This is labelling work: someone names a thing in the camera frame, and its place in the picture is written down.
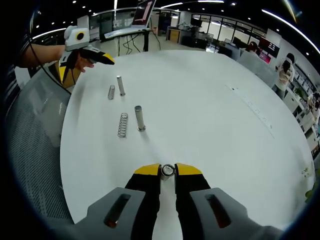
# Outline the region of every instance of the monitor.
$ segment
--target monitor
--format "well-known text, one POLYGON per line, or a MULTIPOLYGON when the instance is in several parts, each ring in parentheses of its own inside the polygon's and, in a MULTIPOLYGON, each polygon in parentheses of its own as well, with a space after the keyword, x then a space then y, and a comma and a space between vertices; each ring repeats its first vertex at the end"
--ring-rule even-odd
POLYGON ((133 17, 133 27, 146 27, 148 26, 150 15, 154 9, 156 0, 146 0, 138 4, 133 17))
POLYGON ((191 25, 201 28, 202 21, 196 18, 191 18, 191 25))
POLYGON ((267 64, 269 64, 270 61, 271 61, 271 57, 268 56, 267 54, 265 54, 264 52, 261 52, 260 55, 259 55, 259 57, 260 57, 263 61, 265 61, 267 64))
POLYGON ((275 45, 273 42, 261 37, 259 42, 259 48, 266 51, 268 54, 270 54, 273 57, 277 57, 280 48, 275 45))

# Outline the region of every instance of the ceiling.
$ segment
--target ceiling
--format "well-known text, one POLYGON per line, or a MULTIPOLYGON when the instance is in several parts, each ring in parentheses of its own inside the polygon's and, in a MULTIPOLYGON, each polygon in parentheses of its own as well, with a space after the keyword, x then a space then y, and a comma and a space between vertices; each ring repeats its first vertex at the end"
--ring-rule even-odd
MULTIPOLYGON (((37 18, 33 23, 32 35, 38 35, 50 30, 65 28, 77 23, 77 18, 114 8, 114 0, 40 0, 37 18)), ((117 8, 136 7, 138 0, 118 0, 117 8)), ((317 47, 320 48, 320 20, 316 1, 303 0, 224 0, 224 3, 202 3, 190 0, 157 0, 155 6, 183 3, 169 7, 192 13, 214 14, 239 19, 263 29, 279 29, 279 34, 295 46, 320 73, 320 54, 300 34, 281 21, 261 11, 265 9, 301 30, 317 47), (294 17, 290 14, 285 2, 290 2, 294 9, 294 17)))

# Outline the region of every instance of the metal spring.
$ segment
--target metal spring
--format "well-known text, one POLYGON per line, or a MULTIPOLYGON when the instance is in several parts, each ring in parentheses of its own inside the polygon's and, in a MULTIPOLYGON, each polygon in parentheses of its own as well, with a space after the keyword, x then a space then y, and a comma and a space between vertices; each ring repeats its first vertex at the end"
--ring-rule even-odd
POLYGON ((109 88, 108 99, 114 99, 115 95, 115 85, 111 85, 109 88))
POLYGON ((127 123, 128 123, 128 114, 121 113, 119 128, 118 128, 118 137, 125 138, 127 133, 127 123))

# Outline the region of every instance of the laptop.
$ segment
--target laptop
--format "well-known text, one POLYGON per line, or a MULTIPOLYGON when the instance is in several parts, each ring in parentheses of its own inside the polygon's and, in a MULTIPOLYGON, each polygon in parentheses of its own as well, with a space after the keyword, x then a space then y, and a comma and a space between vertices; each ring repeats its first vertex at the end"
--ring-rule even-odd
POLYGON ((131 27, 104 34, 105 39, 113 39, 130 33, 149 30, 148 24, 157 0, 146 0, 138 4, 131 27))

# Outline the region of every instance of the potted plant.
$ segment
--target potted plant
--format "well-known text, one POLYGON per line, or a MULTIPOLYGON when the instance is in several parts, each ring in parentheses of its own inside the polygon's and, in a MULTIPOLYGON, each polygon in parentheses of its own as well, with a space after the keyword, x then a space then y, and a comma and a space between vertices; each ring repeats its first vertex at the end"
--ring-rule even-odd
POLYGON ((296 95, 298 101, 300 99, 303 99, 303 97, 304 97, 304 91, 303 91, 303 89, 301 87, 297 87, 294 90, 294 94, 296 95))

